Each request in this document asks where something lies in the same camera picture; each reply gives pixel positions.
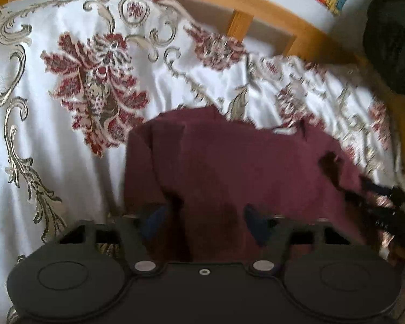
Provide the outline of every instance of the white bedspread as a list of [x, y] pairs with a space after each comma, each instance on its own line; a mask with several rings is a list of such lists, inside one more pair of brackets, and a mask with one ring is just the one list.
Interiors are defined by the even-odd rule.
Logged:
[[18, 256], [75, 220], [123, 211], [128, 131], [160, 112], [207, 105], [257, 128], [293, 132], [305, 119], [374, 181], [396, 181], [385, 106], [354, 68], [249, 54], [173, 0], [0, 8], [0, 323]]

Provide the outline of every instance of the maroon shirt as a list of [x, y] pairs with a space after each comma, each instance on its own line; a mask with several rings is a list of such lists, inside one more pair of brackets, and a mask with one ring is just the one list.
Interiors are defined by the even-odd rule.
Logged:
[[130, 132], [125, 206], [129, 213], [176, 206], [147, 245], [167, 261], [256, 259], [260, 248], [243, 219], [247, 203], [305, 223], [327, 218], [362, 241], [344, 193], [321, 168], [323, 157], [339, 186], [361, 193], [360, 172], [339, 143], [307, 123], [282, 135], [227, 121], [213, 107], [175, 110]]

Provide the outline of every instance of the black device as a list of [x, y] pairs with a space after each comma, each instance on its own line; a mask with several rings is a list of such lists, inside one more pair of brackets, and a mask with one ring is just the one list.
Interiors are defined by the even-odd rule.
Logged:
[[[160, 265], [133, 220], [78, 222], [11, 271], [17, 323], [396, 323], [400, 278], [368, 247], [324, 222], [266, 220], [251, 206], [244, 217], [264, 245], [249, 264]], [[118, 244], [121, 256], [98, 243]], [[312, 251], [289, 259], [303, 243]]]

